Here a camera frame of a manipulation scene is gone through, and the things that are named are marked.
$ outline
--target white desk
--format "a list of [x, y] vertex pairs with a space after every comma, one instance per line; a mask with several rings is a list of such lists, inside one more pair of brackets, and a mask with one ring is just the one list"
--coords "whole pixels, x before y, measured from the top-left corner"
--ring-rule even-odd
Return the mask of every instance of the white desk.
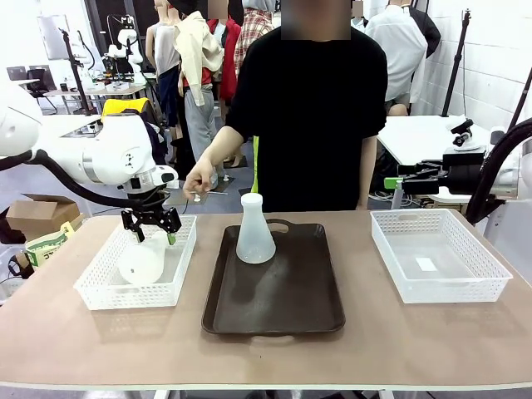
[[[452, 147], [456, 135], [446, 125], [449, 118], [441, 116], [388, 117], [386, 127], [379, 133], [379, 141], [401, 165], [415, 165], [423, 160], [441, 160]], [[475, 140], [482, 145], [490, 143], [490, 132], [472, 126]], [[429, 195], [434, 201], [446, 204], [467, 204], [469, 195], [452, 195], [446, 187], [438, 195]]]
[[25, 85], [29, 85], [30, 83], [35, 83], [36, 81], [39, 81], [38, 79], [22, 79], [20, 81], [14, 81], [15, 83], [17, 83], [19, 86], [25, 86]]
[[101, 119], [100, 115], [52, 115], [42, 118], [41, 135], [63, 137]]
[[[107, 89], [100, 89], [100, 90], [91, 90], [91, 89], [86, 89], [85, 90], [85, 96], [95, 96], [96, 97], [96, 101], [99, 102], [100, 100], [100, 96], [103, 96], [103, 97], [113, 97], [113, 96], [130, 96], [130, 97], [133, 97], [133, 96], [136, 96], [137, 98], [140, 98], [140, 92], [141, 91], [145, 91], [146, 89], [146, 85], [130, 85], [128, 88], [124, 89], [124, 90], [117, 90], [117, 91], [110, 91], [110, 90], [107, 90]], [[54, 91], [49, 91], [48, 93], [45, 93], [44, 96], [46, 97], [54, 97], [54, 96], [58, 96], [58, 97], [61, 97], [63, 99], [63, 104], [65, 105], [66, 107], [66, 111], [68, 112], [68, 114], [70, 115], [71, 112], [70, 112], [70, 109], [68, 107], [68, 103], [67, 103], [67, 99], [66, 97], [74, 97], [76, 98], [76, 102], [80, 102], [80, 100], [77, 99], [77, 97], [81, 97], [79, 91], [62, 91], [62, 90], [54, 90]]]

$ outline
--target green object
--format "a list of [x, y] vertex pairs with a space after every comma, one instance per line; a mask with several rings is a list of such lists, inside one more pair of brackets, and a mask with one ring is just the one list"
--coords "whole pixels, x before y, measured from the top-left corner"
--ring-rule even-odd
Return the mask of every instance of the green object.
[[399, 188], [399, 184], [402, 182], [402, 177], [386, 177], [384, 179], [384, 188], [387, 190], [395, 190]]
[[168, 244], [174, 245], [175, 244], [175, 234], [167, 234], [168, 235]]

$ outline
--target white storage basket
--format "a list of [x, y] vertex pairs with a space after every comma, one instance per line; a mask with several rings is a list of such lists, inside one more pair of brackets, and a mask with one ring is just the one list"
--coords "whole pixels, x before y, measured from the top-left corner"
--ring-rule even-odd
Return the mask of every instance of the white storage basket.
[[494, 302], [513, 278], [448, 209], [371, 215], [373, 240], [404, 303]]
[[[183, 224], [176, 242], [165, 252], [165, 271], [157, 283], [132, 285], [121, 276], [116, 263], [122, 252], [137, 241], [133, 233], [118, 226], [74, 284], [90, 310], [158, 308], [175, 306], [180, 296], [196, 242], [196, 216], [180, 216]], [[143, 225], [148, 239], [160, 231]]]

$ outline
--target plastic tray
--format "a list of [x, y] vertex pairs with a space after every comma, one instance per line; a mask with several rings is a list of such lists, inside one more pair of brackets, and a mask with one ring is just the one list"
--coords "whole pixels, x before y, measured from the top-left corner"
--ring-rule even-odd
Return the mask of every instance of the plastic tray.
[[[165, 271], [157, 283], [132, 285], [116, 267], [122, 252], [136, 243], [133, 233], [120, 225], [74, 284], [90, 310], [175, 306], [180, 296], [196, 242], [196, 216], [181, 216], [176, 242], [165, 252]], [[146, 238], [160, 229], [142, 226]]]
[[494, 302], [512, 279], [448, 209], [371, 215], [373, 240], [404, 303]]
[[331, 333], [345, 323], [331, 255], [320, 224], [273, 231], [273, 258], [247, 264], [236, 256], [240, 226], [224, 232], [205, 304], [203, 328], [213, 334], [286, 336]]

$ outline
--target person's hand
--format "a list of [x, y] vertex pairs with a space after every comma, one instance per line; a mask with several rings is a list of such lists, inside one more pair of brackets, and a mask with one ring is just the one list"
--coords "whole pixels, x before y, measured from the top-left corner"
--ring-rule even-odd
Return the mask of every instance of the person's hand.
[[203, 156], [199, 158], [198, 163], [186, 176], [186, 182], [183, 191], [186, 198], [194, 199], [194, 194], [202, 195], [210, 191], [210, 176], [213, 174], [213, 164]]

